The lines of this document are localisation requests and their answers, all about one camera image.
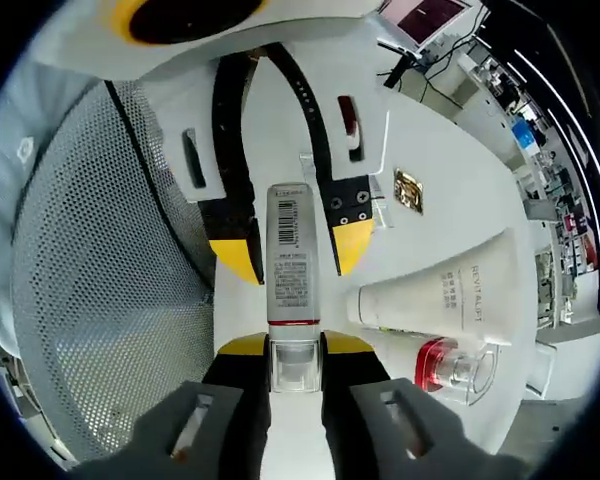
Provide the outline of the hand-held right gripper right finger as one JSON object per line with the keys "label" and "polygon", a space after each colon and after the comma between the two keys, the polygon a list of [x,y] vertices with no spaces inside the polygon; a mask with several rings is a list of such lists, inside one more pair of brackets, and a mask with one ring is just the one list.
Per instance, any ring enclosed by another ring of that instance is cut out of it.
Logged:
{"label": "hand-held right gripper right finger", "polygon": [[480,449],[452,410],[390,378],[364,340],[325,330],[321,348],[322,423],[336,478],[523,478],[521,461]]}

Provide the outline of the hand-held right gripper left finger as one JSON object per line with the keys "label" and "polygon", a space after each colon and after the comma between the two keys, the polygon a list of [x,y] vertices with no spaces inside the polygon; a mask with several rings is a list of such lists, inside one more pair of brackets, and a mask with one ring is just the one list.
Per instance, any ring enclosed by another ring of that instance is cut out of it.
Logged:
{"label": "hand-held right gripper left finger", "polygon": [[137,419],[123,448],[78,465],[73,478],[259,478],[271,425],[268,339],[226,343],[202,381],[182,383]]}

